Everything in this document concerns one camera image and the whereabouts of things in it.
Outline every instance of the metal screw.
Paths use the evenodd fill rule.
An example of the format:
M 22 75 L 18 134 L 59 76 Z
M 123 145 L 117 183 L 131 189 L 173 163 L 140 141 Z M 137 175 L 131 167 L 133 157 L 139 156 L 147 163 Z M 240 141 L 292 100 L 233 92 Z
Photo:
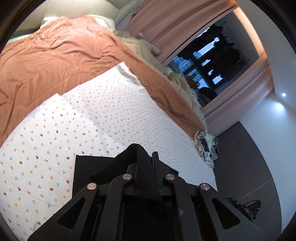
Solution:
M 201 188 L 202 190 L 207 191 L 207 190 L 210 189 L 210 185 L 207 184 L 207 183 L 202 183 L 202 184 L 200 184 L 200 188 Z
M 96 184 L 95 184 L 95 183 L 89 183 L 89 184 L 87 185 L 87 189 L 89 189 L 89 190 L 94 190 L 94 189 L 96 189 Z
M 122 176 L 122 178 L 123 178 L 124 180 L 130 180 L 130 179 L 131 179 L 131 174 L 124 174 L 124 175 Z
M 168 179 L 168 180 L 174 180 L 175 179 L 175 175 L 174 174 L 167 174 L 165 176 L 165 178 Z

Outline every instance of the headboard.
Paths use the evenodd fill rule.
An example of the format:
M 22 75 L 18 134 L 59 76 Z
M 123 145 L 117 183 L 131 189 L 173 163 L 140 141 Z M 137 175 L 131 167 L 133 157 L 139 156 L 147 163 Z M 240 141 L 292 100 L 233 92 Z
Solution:
M 15 32 L 39 28 L 44 17 L 76 18 L 85 14 L 94 14 L 111 18 L 117 24 L 138 2 L 138 0 L 46 0 Z

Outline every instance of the orange blanket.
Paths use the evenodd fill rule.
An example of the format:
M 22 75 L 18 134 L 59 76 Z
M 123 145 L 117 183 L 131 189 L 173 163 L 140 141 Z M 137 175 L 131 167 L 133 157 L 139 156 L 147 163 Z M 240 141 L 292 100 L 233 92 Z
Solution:
M 152 99 L 191 138 L 204 124 L 169 81 L 142 62 L 94 18 L 61 17 L 0 54 L 0 146 L 25 116 L 125 62 Z

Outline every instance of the hanging clothes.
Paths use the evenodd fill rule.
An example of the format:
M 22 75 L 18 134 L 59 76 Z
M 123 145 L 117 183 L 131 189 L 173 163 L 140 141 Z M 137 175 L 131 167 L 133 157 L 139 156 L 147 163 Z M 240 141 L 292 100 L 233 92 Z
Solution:
M 240 59 L 235 65 L 233 65 L 231 68 L 226 69 L 221 74 L 221 77 L 229 82 L 244 66 L 246 65 L 246 62 Z
M 235 65 L 240 59 L 240 52 L 236 49 L 228 50 L 222 57 L 217 60 L 217 63 L 213 62 L 214 70 L 211 74 L 212 78 L 219 76 L 226 69 L 231 68 Z
M 208 62 L 206 65 L 202 67 L 206 73 L 209 73 L 211 70 L 215 68 L 213 61 Z
M 182 57 L 186 60 L 189 60 L 191 55 L 196 52 L 201 50 L 204 46 L 208 45 L 211 43 L 216 37 L 220 35 L 222 32 L 222 27 L 218 26 L 216 27 L 215 25 L 212 25 L 208 31 L 203 33 L 201 36 L 198 38 L 195 38 L 190 44 L 188 44 L 179 54 L 179 57 Z
M 213 62 L 217 62 L 228 50 L 233 47 L 233 43 L 227 43 L 218 41 L 214 43 L 215 48 L 211 51 L 207 52 L 204 56 L 201 57 L 201 61 L 205 61 L 207 59 L 212 60 Z

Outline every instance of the ceiling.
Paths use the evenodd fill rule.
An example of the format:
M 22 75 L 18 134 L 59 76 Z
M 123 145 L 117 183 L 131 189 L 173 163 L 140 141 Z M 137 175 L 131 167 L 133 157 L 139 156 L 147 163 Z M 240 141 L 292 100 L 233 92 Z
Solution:
M 264 46 L 276 95 L 296 112 L 296 54 L 275 23 L 249 0 L 236 0 Z

